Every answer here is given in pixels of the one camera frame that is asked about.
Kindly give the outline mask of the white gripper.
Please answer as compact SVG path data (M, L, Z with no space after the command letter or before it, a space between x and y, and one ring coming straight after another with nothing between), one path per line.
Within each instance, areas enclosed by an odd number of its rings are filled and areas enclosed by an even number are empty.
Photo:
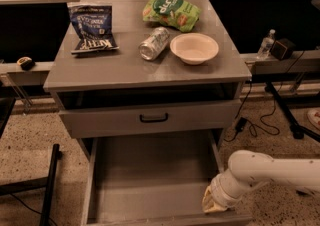
M247 183L237 179L229 169L218 174L205 190L202 199L204 213L224 212L234 207L247 191Z

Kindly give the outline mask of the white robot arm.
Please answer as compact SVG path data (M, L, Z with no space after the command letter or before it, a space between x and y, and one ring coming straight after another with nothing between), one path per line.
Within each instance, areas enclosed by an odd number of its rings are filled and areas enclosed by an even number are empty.
M215 176L207 186L203 200L204 213L233 208L246 193L269 183L292 186L296 190L320 194L319 159L276 159L264 153L247 150L234 152L228 169Z

